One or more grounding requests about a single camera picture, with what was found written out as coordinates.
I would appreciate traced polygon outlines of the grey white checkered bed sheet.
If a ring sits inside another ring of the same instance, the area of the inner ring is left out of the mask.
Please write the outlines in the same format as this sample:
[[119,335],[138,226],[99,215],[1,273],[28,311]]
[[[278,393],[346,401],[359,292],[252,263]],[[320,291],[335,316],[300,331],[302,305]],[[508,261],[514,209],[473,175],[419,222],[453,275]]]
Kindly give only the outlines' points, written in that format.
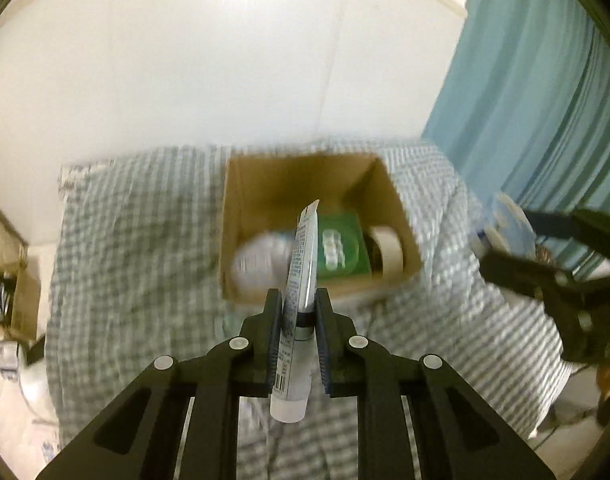
[[[377,142],[421,250],[418,276],[358,325],[401,356],[448,362],[526,437],[570,369],[553,323],[487,286],[466,237],[473,195],[435,146]],[[51,278],[48,384],[70,443],[162,353],[201,356],[232,325],[217,282],[216,220],[226,148],[160,148],[78,179]]]

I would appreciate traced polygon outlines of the white round plastic pouch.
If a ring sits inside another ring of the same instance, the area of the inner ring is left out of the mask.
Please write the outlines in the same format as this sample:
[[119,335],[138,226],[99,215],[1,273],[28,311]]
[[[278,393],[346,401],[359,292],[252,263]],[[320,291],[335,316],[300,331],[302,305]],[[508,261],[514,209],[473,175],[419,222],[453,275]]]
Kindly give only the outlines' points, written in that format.
[[294,233],[268,231],[253,236],[236,252],[230,274],[240,295],[283,289],[287,284]]

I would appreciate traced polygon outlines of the small brown bedside box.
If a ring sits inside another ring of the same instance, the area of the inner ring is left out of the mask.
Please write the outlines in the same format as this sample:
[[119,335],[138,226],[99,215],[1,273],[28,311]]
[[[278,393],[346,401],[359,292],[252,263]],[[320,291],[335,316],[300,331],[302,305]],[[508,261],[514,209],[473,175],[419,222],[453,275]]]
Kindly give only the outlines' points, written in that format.
[[31,342],[37,336],[40,283],[25,261],[0,263],[0,336]]

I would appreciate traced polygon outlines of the white toothpaste tube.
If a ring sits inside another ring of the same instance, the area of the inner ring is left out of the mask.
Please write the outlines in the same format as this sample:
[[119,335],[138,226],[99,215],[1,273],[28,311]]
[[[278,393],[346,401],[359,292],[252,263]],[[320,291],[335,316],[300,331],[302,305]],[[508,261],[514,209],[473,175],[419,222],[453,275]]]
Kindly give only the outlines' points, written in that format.
[[270,416],[284,424],[303,420],[314,367],[318,200],[299,216],[282,309],[282,326]]

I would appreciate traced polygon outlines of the brown cardboard box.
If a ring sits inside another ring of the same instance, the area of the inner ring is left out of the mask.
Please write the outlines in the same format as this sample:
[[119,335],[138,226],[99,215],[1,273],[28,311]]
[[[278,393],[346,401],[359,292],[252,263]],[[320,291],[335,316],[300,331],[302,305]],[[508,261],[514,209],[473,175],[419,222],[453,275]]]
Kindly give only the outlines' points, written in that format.
[[226,165],[219,278],[225,299],[261,304],[267,292],[240,295],[230,274],[235,252],[253,236],[268,231],[293,232],[297,218],[314,200],[321,214],[357,214],[363,235],[371,226],[389,226],[403,245],[404,271],[395,278],[359,275],[320,281],[341,304],[370,304],[418,274],[420,249],[397,191],[393,174],[375,153],[287,156],[237,155]]

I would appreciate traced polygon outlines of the blue floral tissue pack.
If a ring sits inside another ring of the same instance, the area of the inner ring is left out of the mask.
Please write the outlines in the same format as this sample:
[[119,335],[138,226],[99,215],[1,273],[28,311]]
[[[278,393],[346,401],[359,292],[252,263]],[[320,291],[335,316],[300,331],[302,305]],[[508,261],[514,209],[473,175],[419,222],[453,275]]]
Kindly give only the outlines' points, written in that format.
[[536,259],[536,233],[524,210],[509,195],[498,193],[484,222],[471,237],[477,258],[497,250],[523,259]]

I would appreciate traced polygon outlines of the beige masking tape roll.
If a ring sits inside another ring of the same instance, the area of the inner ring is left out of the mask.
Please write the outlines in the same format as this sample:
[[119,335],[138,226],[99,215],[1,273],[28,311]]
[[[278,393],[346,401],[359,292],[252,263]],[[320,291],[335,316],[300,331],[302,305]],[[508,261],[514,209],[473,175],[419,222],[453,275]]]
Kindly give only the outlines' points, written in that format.
[[365,235],[371,271],[383,278],[395,278],[404,271],[403,245],[389,226],[371,226]]

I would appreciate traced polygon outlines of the teal curtain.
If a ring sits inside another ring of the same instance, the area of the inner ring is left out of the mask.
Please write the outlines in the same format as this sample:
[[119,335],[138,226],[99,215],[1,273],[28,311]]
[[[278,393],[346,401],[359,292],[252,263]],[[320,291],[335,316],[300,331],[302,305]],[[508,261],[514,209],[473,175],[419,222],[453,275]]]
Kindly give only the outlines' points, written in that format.
[[610,214],[610,48],[577,0],[468,0],[424,134],[489,207]]

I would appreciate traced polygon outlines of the white headboard panel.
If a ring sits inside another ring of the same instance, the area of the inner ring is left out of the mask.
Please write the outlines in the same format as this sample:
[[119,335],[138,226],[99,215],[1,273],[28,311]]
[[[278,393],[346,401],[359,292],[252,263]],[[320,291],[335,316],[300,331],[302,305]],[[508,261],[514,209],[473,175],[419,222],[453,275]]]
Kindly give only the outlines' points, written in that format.
[[10,0],[0,210],[55,240],[59,169],[185,144],[421,136],[466,0]]

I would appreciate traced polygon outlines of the green 999 medicine box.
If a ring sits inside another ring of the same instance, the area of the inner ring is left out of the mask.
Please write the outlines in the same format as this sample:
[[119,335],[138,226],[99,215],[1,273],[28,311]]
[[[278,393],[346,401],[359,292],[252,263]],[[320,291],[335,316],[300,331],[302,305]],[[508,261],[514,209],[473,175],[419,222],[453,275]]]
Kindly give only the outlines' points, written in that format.
[[343,212],[318,217],[317,274],[320,281],[371,274],[367,246],[357,214]]

